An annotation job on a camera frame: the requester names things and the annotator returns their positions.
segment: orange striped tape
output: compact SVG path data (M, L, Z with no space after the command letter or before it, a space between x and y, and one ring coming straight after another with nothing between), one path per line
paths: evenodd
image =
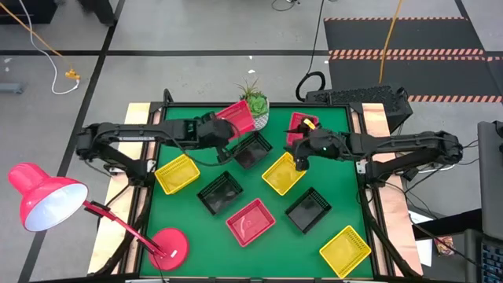
M487 61L488 62L491 62L491 61L498 61L498 60L503 60L503 57L488 57L487 58Z
M499 95L409 95L409 102L487 102L499 103Z
M392 17L326 17L329 20L393 20ZM463 17L399 17L398 20L468 20Z
M383 50L330 50L331 59L377 60ZM484 55L481 49L400 49L387 50L388 60L486 60L477 58Z

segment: orange cable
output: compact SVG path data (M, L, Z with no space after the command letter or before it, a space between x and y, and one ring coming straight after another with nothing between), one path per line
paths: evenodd
M7 9L7 7L5 7L3 5L3 3L0 2L0 6L11 16L14 18L14 20L17 20L18 23L20 23L23 28L26 28L29 32L31 32L38 40L40 40L41 43L43 43L49 50L51 50L54 54L56 54L57 56L63 58L63 60L70 65L70 69L73 70L73 65L72 63L66 59L65 56L61 55L59 52L57 52L56 50L54 50L51 46L49 46L49 44L47 44L39 35L37 35L36 32L32 31L29 27L26 26L26 24L23 23L23 21L21 21L18 17L16 17L16 15L14 15L12 12L10 12L9 9Z
M400 13L400 8L402 7L403 0L400 0L398 7L396 7L395 15L393 16L393 21L391 22L390 31L387 33L386 42L384 43L383 57L380 60L380 72L379 72L379 83L383 82L384 75L384 61L386 60L387 44L390 42L391 34L393 33L393 28L395 27L395 21Z

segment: plant pot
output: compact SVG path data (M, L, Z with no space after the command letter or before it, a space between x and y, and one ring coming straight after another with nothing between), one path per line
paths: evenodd
M255 130L262 130L267 125L267 121L269 120L269 111L269 99L267 99L267 113L264 113L261 116L253 117L253 120L255 121Z

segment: white paper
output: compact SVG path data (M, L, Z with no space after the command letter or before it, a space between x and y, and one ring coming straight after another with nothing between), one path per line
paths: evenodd
M422 222L432 220L431 218L424 215L420 215L414 211L409 211L409 214L414 224L419 224ZM431 251L433 249L433 240L430 239L430 240L416 241L416 246L421 264L424 264L425 266L431 266Z

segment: green table surface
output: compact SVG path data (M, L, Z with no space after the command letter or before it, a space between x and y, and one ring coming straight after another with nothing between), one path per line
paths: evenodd
M220 108L169 108L166 119L201 116ZM345 108L272 108L269 122L260 133L273 146L263 160L249 170L236 161L218 167L198 165L200 177L174 195L166 195L155 184L147 235L175 227L189 239L187 260L177 270L163 272L169 277L336 277L319 254L319 249L351 225L366 239L362 209L357 202L357 181L352 162L336 162L321 157L310 158L310 170L283 197L263 179L265 172L282 154L293 112L317 116L323 127L349 131ZM192 151L192 156L208 163L216 162L214 149ZM159 167L181 152L161 146ZM228 171L244 192L219 214L212 216L196 194L222 172ZM303 234L285 214L285 210L306 190L314 187L331 205L332 210L307 234ZM226 225L226 220L252 200L260 198L276 219L276 224L242 248ZM141 276L160 276L142 256ZM367 257L348 277L372 277Z

